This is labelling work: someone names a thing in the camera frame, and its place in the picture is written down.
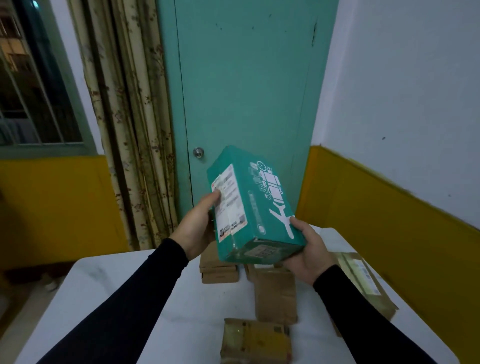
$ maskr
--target hand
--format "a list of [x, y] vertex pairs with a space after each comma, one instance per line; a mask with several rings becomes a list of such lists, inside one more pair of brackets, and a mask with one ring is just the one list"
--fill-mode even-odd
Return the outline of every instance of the hand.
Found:
[[290, 218], [291, 224], [303, 233], [307, 246], [297, 255], [283, 262], [298, 279], [313, 286], [317, 278], [335, 264], [327, 247], [315, 230], [305, 221], [300, 221], [294, 216]]
[[170, 239], [175, 240], [183, 248], [189, 261], [203, 253], [209, 243], [215, 240], [213, 222], [208, 217], [208, 211], [220, 196], [218, 190], [204, 196], [170, 236]]

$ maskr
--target yellow wall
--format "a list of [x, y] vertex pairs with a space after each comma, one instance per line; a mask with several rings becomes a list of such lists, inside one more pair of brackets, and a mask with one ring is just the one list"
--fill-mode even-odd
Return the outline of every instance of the yellow wall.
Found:
[[105, 157], [0, 161], [0, 269], [128, 251]]
[[478, 230], [321, 146], [296, 215], [335, 228], [462, 363], [479, 362]]

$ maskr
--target black sleeve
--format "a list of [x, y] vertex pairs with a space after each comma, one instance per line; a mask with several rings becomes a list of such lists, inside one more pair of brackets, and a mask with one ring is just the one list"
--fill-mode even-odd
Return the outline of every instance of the black sleeve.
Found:
[[357, 363], [435, 363], [426, 352], [383, 317], [339, 266], [313, 285]]
[[136, 363], [187, 264], [180, 245], [165, 239], [113, 295], [39, 364]]

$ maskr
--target window frame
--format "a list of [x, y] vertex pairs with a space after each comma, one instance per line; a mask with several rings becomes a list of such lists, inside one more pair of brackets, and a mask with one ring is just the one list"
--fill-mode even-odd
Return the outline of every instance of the window frame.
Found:
[[88, 124], [87, 116], [80, 98], [80, 93], [78, 91], [73, 71], [68, 60], [67, 52], [60, 35], [57, 20], [52, 9], [51, 0], [36, 1], [41, 9], [40, 16], [50, 41], [53, 56], [57, 61], [62, 80], [65, 84], [65, 88], [72, 105], [73, 114], [75, 116], [83, 141], [68, 144], [0, 146], [0, 160], [97, 156], [98, 152], [95, 141]]

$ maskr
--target white wall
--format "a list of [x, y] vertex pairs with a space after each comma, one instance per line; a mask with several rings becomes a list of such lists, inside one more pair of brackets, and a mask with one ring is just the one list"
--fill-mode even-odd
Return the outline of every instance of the white wall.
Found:
[[480, 1], [340, 0], [312, 145], [480, 228]]
[[73, 77], [75, 78], [75, 83], [77, 84], [80, 100], [84, 107], [88, 125], [95, 142], [96, 151], [98, 154], [104, 155], [105, 151], [103, 150], [102, 146], [100, 129], [96, 122], [92, 100], [85, 82], [82, 57], [80, 56], [80, 48], [75, 35], [75, 28], [73, 27], [73, 21], [72, 17], [70, 16], [67, 0], [51, 0], [51, 4], [55, 19], [57, 20], [57, 26], [59, 27], [63, 46], [65, 47], [70, 66], [73, 71]]

